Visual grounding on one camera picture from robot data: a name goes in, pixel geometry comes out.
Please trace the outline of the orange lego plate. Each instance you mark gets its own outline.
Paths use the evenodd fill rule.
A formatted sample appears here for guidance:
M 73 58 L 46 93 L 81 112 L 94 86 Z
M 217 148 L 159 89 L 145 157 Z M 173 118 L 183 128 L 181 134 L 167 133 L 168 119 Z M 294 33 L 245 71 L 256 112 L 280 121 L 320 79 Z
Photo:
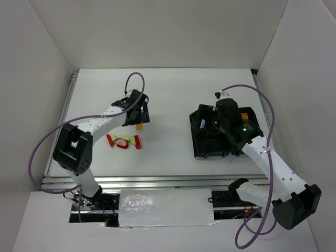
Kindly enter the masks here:
M 249 115 L 247 113 L 241 113 L 240 115 L 243 122 L 249 120 Z

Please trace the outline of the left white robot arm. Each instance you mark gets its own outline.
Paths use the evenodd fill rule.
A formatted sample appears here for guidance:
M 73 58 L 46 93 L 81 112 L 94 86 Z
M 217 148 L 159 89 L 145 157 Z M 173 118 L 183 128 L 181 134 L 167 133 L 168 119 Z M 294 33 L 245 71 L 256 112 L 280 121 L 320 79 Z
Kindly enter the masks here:
M 82 197 L 92 207 L 101 207 L 103 201 L 102 188 L 90 169 L 93 145 L 117 127 L 149 123 L 148 101 L 147 95 L 133 89 L 97 118 L 61 128 L 52 158 L 81 186 Z

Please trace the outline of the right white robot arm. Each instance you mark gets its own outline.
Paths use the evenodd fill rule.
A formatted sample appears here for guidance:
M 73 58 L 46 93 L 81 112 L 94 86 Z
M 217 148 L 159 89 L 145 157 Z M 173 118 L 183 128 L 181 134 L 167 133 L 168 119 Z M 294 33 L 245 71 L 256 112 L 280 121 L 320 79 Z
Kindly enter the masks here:
M 228 155 L 248 156 L 266 175 L 274 192 L 266 192 L 249 179 L 241 178 L 229 186 L 232 196 L 240 201 L 266 205 L 276 222 L 291 230 L 317 210 L 321 189 L 300 178 L 267 144 L 267 137 L 259 126 L 251 107 L 239 107 L 232 98 L 217 100 L 213 106 L 200 104 L 189 115 L 195 158 Z

